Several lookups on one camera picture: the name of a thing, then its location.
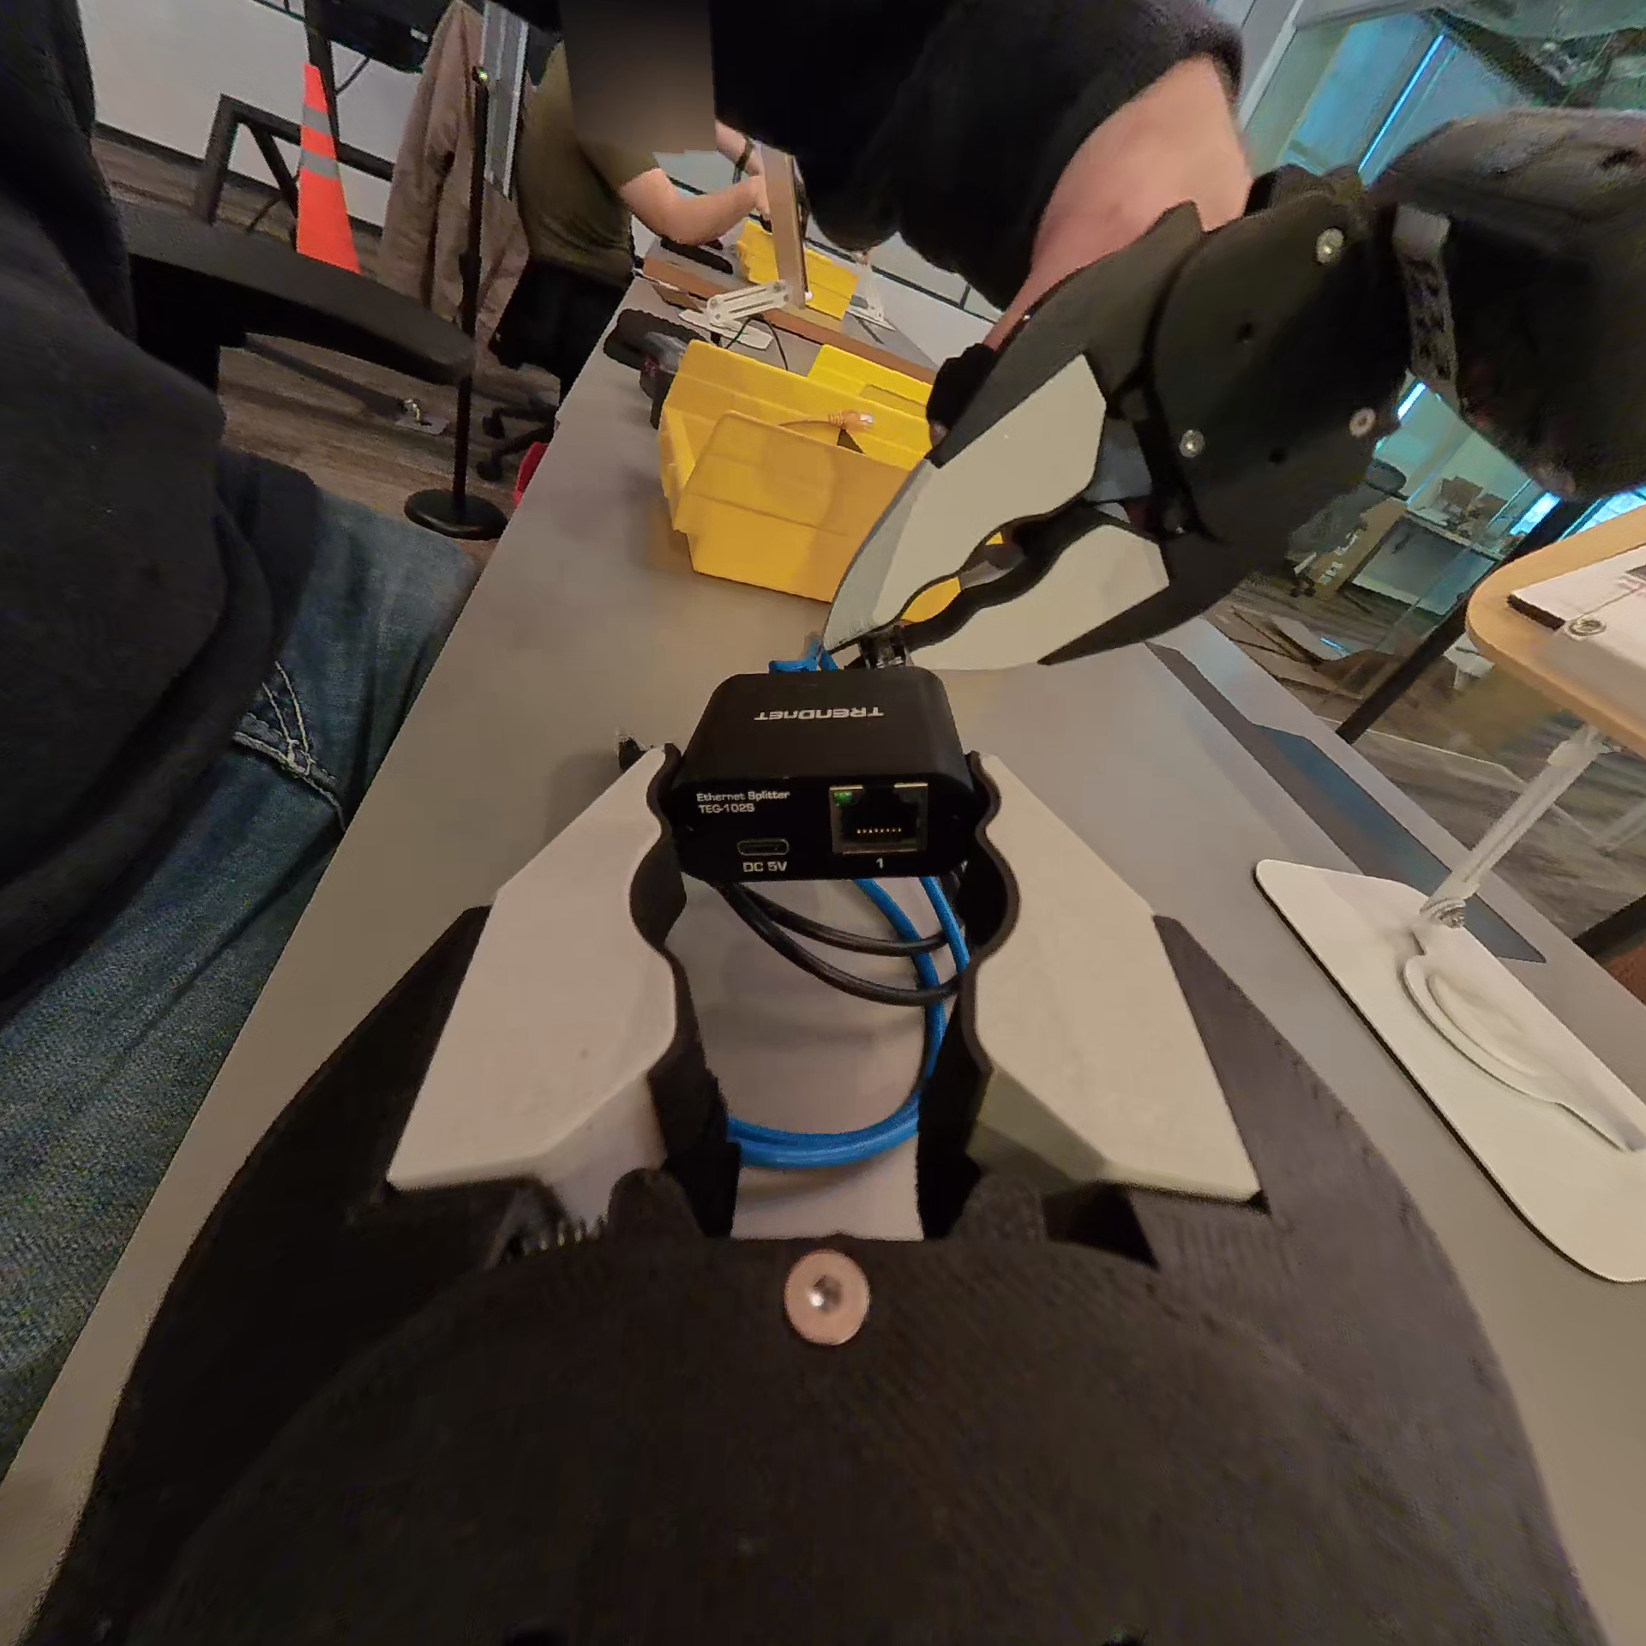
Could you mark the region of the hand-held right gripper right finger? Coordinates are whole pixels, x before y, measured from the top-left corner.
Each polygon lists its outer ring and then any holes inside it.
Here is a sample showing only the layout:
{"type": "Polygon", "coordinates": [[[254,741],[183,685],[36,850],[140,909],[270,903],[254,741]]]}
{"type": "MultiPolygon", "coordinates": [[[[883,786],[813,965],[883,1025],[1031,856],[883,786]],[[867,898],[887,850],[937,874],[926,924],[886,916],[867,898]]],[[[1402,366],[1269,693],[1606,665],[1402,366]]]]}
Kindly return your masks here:
{"type": "Polygon", "coordinates": [[[915,1133],[915,1214],[946,1238],[989,1171],[1052,1192],[1251,1203],[1259,1175],[1154,906],[1002,758],[968,758],[960,976],[915,1133]]]}

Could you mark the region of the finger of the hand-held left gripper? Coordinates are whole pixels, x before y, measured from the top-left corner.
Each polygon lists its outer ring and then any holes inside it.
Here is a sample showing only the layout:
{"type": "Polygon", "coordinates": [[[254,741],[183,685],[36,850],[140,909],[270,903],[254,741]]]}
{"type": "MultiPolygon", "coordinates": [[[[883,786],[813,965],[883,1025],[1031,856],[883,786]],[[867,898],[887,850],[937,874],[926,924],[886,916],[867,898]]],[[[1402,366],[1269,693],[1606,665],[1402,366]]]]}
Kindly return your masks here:
{"type": "MultiPolygon", "coordinates": [[[[1061,279],[991,353],[989,374],[904,479],[898,500],[971,510],[1056,510],[1066,500],[1161,503],[1175,457],[1149,463],[1114,402],[1145,380],[1156,311],[1205,227],[1189,205],[1125,247],[1061,279]]],[[[872,657],[886,640],[886,512],[858,549],[820,636],[831,653],[872,657]]]]}
{"type": "Polygon", "coordinates": [[[1187,526],[1154,538],[1124,503],[886,510],[886,661],[936,671],[1059,665],[1202,616],[1273,544],[1187,526]]]}

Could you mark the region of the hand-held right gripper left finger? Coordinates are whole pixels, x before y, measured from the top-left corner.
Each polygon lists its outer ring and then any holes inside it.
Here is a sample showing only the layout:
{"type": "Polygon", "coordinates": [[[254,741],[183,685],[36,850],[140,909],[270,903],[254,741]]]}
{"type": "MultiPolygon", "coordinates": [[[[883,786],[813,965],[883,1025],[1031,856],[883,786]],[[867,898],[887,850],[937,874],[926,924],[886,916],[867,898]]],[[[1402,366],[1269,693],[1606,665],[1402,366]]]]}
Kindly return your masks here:
{"type": "Polygon", "coordinates": [[[595,1223],[617,1181],[662,1168],[729,1238],[739,1148],[690,979],[670,954],[687,887],[662,814],[681,766],[642,754],[497,892],[410,1112],[400,1192],[534,1181],[595,1223]]]}

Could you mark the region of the black ethernet splitter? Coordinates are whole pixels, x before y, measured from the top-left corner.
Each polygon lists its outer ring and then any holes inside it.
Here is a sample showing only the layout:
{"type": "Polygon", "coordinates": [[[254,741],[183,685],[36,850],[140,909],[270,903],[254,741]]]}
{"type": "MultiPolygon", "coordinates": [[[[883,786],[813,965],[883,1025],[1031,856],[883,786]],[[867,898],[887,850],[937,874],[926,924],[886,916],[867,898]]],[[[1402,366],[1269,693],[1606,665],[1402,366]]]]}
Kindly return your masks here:
{"type": "Polygon", "coordinates": [[[933,671],[748,671],[718,685],[658,797],[718,887],[958,874],[985,814],[933,671]]]}

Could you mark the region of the person's left forearm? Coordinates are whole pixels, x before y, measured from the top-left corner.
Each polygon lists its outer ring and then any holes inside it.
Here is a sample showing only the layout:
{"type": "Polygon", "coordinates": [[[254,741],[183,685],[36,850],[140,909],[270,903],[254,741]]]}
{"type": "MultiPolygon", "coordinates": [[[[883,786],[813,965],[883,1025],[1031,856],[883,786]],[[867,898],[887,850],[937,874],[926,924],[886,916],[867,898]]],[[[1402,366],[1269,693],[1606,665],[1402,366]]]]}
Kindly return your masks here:
{"type": "Polygon", "coordinates": [[[1005,307],[1082,142],[1194,58],[1241,90],[1206,3],[708,3],[719,120],[796,156],[846,250],[898,234],[1005,307]]]}

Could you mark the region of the person's left hand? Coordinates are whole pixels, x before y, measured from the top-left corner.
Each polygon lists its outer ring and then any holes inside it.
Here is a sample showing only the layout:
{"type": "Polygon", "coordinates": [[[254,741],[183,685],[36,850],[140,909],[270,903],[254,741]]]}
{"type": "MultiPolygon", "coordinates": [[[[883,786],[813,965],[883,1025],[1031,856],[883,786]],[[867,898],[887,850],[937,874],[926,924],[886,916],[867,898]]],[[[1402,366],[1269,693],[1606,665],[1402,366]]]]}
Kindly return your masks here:
{"type": "Polygon", "coordinates": [[[1205,229],[1241,219],[1251,183],[1222,61],[1180,61],[1070,156],[1040,215],[1027,275],[985,345],[1005,345],[1049,288],[1132,247],[1182,205],[1205,229]]]}

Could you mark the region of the brown wooden tray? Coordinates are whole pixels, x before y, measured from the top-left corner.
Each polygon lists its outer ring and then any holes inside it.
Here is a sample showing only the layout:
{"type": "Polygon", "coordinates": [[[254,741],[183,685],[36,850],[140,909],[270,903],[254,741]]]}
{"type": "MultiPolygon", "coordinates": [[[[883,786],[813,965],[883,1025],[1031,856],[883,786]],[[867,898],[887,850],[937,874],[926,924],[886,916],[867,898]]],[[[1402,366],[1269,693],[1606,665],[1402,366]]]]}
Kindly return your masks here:
{"type": "Polygon", "coordinates": [[[704,324],[730,337],[742,321],[769,321],[778,332],[835,345],[855,355],[902,369],[925,384],[936,377],[933,360],[904,338],[887,318],[846,307],[839,317],[806,304],[803,317],[782,307],[785,296],[769,296],[757,279],[733,279],[690,257],[653,250],[639,265],[672,307],[701,314],[704,324]]]}

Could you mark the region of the black device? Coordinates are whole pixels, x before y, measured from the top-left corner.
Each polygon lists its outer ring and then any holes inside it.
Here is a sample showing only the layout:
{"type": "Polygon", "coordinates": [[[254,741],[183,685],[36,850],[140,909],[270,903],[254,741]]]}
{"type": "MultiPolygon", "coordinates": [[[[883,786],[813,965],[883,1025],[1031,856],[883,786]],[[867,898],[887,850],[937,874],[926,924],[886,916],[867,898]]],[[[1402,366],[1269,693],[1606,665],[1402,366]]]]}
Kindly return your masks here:
{"type": "Polygon", "coordinates": [[[607,358],[637,369],[642,380],[663,384],[662,394],[667,394],[694,338],[687,324],[642,307],[624,307],[614,318],[602,348],[607,358]]]}

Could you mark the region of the printed instruction sheet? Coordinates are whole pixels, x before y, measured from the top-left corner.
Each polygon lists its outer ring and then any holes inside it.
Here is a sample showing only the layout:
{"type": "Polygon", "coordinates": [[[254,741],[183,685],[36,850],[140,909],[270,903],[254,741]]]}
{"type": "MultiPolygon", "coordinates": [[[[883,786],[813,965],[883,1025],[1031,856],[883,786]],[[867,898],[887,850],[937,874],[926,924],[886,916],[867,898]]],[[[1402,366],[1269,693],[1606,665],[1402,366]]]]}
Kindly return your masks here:
{"type": "Polygon", "coordinates": [[[1643,547],[1518,588],[1509,607],[1576,637],[1643,629],[1643,547]]]}

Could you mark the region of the black office chair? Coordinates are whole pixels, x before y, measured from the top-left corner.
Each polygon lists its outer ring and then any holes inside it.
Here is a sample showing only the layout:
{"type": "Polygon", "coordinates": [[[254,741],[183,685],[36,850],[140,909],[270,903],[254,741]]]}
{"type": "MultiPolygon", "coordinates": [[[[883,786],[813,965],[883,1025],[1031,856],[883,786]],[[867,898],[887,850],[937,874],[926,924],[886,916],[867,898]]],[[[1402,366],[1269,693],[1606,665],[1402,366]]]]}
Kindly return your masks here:
{"type": "Polygon", "coordinates": [[[564,384],[554,374],[544,380],[484,374],[478,398],[484,405],[471,467],[476,479],[501,485],[530,447],[554,440],[564,384]]]}

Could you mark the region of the black round-base stand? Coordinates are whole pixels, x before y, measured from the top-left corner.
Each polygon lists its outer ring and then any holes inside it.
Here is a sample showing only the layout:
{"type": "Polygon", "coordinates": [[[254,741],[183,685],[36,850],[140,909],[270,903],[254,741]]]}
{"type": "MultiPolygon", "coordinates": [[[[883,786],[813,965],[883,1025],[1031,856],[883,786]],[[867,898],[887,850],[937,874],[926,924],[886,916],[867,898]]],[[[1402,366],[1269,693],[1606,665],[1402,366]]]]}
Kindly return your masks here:
{"type": "Polygon", "coordinates": [[[411,523],[439,531],[456,544],[494,544],[504,535],[506,514],[498,503],[471,495],[471,425],[474,425],[474,374],[478,358],[478,275],[484,243],[484,152],[491,138],[491,75],[484,68],[471,73],[474,90],[474,148],[471,188],[466,211],[466,254],[460,324],[471,348],[469,366],[456,384],[453,464],[443,491],[418,491],[407,499],[403,512],[411,523]]]}

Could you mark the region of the beige hanging jacket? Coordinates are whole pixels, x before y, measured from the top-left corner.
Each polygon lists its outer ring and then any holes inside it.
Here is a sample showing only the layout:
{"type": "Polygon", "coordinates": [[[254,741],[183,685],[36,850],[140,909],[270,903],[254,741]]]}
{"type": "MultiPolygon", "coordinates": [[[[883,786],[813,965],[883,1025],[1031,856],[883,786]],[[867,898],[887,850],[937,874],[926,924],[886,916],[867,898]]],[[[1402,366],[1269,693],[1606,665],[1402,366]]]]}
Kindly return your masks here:
{"type": "MultiPolygon", "coordinates": [[[[400,129],[379,247],[379,279],[449,321],[460,321],[462,257],[471,247],[474,73],[481,68],[481,12],[452,3],[432,36],[400,129]]],[[[491,345],[526,262],[519,206],[484,185],[476,342],[491,345]]]]}

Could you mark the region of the orange traffic cone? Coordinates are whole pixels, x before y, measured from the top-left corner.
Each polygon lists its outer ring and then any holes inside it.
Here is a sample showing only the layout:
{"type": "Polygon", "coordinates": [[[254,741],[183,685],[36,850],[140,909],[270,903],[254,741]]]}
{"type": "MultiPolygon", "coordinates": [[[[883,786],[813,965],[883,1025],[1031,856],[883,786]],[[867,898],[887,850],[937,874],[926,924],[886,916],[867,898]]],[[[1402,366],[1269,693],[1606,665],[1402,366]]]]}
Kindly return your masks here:
{"type": "Polygon", "coordinates": [[[324,92],[322,71],[315,61],[306,65],[302,82],[298,183],[298,253],[317,262],[362,275],[358,250],[354,243],[354,220],[345,205],[334,107],[324,92]]]}

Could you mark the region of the black table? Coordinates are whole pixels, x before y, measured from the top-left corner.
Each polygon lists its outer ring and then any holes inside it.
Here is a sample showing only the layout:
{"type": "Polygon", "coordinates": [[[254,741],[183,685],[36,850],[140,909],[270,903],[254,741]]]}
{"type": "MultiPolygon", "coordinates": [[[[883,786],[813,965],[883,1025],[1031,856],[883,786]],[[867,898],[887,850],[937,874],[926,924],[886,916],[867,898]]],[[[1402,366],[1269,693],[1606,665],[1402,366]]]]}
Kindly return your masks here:
{"type": "Polygon", "coordinates": [[[434,386],[474,374],[474,342],[380,279],[145,201],[117,201],[117,220],[137,345],[207,388],[221,351],[250,338],[310,345],[434,386]]]}

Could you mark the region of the whiteboard on black frame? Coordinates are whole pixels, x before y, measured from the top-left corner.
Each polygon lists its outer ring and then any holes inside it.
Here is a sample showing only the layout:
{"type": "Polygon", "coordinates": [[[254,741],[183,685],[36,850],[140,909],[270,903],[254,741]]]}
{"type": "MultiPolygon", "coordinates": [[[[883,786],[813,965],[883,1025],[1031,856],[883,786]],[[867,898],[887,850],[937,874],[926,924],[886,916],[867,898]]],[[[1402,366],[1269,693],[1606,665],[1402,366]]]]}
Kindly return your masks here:
{"type": "MultiPolygon", "coordinates": [[[[280,3],[79,3],[99,120],[203,160],[218,97],[299,120],[306,31],[280,3]]],[[[418,79],[336,47],[343,142],[396,160],[418,79]]],[[[389,183],[345,171],[345,201],[380,227],[389,183]]]]}

